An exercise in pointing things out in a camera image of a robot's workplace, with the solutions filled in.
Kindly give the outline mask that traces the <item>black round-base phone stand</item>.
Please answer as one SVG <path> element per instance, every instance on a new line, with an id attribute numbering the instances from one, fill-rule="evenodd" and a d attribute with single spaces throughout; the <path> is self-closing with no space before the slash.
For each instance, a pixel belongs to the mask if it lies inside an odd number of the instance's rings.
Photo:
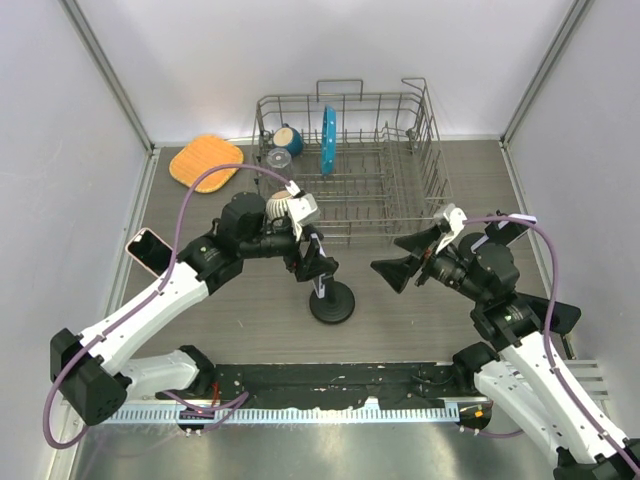
<path id="1" fill-rule="evenodd" d="M 338 325 L 347 321 L 355 311 L 355 295 L 344 283 L 331 281 L 329 293 L 320 298 L 312 292 L 309 298 L 309 308 L 313 317 L 321 323 Z"/>

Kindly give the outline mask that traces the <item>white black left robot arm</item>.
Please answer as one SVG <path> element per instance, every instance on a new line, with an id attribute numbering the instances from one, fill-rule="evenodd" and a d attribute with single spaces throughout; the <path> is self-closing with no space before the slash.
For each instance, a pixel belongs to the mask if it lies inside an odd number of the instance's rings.
<path id="1" fill-rule="evenodd" d="M 52 338 L 50 371 L 57 391 L 88 426 L 109 419 L 128 400 L 210 394 L 215 367 L 194 346 L 143 359 L 135 359 L 135 352 L 237 277 L 247 259 L 280 257 L 299 282 L 333 274 L 338 264 L 322 252 L 313 226 L 319 216 L 309 193 L 235 195 L 211 230 L 181 250 L 144 291 L 80 334 L 63 329 Z"/>

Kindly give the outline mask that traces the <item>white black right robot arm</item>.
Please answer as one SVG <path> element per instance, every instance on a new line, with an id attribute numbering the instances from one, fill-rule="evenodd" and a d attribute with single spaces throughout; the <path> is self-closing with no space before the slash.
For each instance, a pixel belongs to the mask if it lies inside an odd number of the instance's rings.
<path id="1" fill-rule="evenodd" d="M 517 292 L 520 272 L 509 244 L 541 228 L 528 216 L 483 218 L 468 255 L 451 246 L 466 221 L 440 220 L 395 239 L 407 251 L 371 267 L 397 292 L 408 282 L 439 281 L 474 303 L 470 313 L 482 340 L 453 357 L 451 380 L 502 409 L 546 455 L 557 479 L 636 479 L 639 441 L 617 427 L 576 380 L 551 342 L 573 327 L 578 308 Z"/>

